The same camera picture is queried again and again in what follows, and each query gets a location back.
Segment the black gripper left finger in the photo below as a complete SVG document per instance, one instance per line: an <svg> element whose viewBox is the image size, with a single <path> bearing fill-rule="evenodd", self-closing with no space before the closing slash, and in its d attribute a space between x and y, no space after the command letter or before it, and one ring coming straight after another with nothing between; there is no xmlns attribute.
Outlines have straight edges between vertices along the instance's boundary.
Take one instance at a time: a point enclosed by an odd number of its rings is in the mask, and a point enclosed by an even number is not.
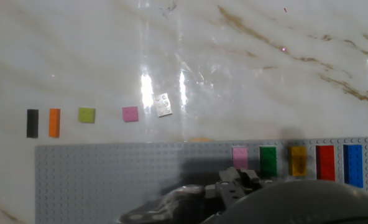
<svg viewBox="0 0 368 224"><path fill-rule="evenodd" d="M205 187L205 198L214 200L229 208L238 200L244 198L245 192L239 183L241 176L234 167L219 171L220 181Z"/></svg>

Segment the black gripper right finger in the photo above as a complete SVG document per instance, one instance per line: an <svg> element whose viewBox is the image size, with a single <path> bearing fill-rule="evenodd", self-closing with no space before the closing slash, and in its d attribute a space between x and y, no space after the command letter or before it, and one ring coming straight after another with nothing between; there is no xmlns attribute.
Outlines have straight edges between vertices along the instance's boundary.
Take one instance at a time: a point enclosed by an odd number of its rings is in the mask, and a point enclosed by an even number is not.
<svg viewBox="0 0 368 224"><path fill-rule="evenodd" d="M239 174L244 187L248 189L258 189L260 187L260 178L254 170L241 168Z"/></svg>

